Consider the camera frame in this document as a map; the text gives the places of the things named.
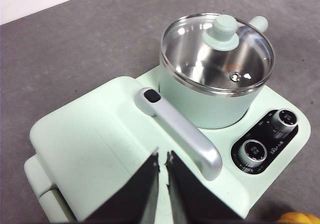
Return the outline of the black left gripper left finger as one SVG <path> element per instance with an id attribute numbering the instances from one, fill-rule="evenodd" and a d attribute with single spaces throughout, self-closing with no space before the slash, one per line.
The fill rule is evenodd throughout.
<path id="1" fill-rule="evenodd" d="M 85 224 L 153 224 L 159 195 L 159 154 L 154 150 L 128 182 Z"/>

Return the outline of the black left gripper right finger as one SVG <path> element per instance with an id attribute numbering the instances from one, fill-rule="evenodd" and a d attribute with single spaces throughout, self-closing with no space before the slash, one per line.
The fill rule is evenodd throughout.
<path id="1" fill-rule="evenodd" d="M 174 152 L 167 152 L 168 193 L 175 224 L 234 224 L 240 216 L 206 188 Z"/>

